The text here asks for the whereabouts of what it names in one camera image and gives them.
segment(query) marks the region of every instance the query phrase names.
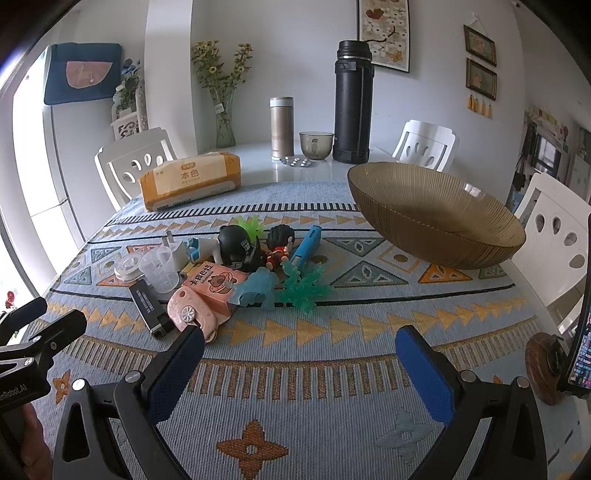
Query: screw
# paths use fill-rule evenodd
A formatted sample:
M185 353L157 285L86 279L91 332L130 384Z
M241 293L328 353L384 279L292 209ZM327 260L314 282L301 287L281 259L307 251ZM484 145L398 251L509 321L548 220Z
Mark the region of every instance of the screw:
M131 372L127 372L127 374L125 374L125 381L127 383L135 383L140 379L141 376L142 374L137 370L132 370Z
M529 388L530 382L525 377L517 377L517 385L520 388Z
M472 383L476 381L476 374L471 370L463 370L460 378L466 383Z
M78 380L76 380L73 384L72 384L72 388L76 391L82 390L84 388L84 385L86 385L86 382L84 381L83 378L79 378Z

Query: blue pen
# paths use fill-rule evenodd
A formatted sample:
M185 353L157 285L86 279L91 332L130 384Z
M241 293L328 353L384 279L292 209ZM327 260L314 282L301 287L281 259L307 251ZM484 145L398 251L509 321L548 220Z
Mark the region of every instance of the blue pen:
M322 227L314 225L291 256L291 264L294 267L302 267L306 262L310 261L310 258L312 258L312 255L314 255L314 252L320 245L321 238Z

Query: black thermos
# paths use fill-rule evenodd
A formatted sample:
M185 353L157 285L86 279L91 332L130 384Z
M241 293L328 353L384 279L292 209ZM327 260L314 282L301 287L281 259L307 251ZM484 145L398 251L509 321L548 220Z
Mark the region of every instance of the black thermos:
M339 43L337 58L333 159L343 163L366 163L374 91L371 51L366 42L343 40Z

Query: brown glass bowl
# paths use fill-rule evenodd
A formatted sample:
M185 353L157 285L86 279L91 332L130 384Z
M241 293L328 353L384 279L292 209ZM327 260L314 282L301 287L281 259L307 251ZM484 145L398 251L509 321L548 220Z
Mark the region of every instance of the brown glass bowl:
M507 260L525 243L519 220L496 198L429 168L394 162L354 166L349 187L386 240L442 267L475 270Z

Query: pink toy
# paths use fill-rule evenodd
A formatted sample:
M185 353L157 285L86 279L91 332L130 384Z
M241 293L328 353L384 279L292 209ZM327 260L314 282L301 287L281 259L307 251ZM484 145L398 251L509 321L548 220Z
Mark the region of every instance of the pink toy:
M181 332L187 324L201 327L207 343L215 339L217 327L226 320L215 315L199 294L188 287L180 287L174 293L168 302L168 315Z

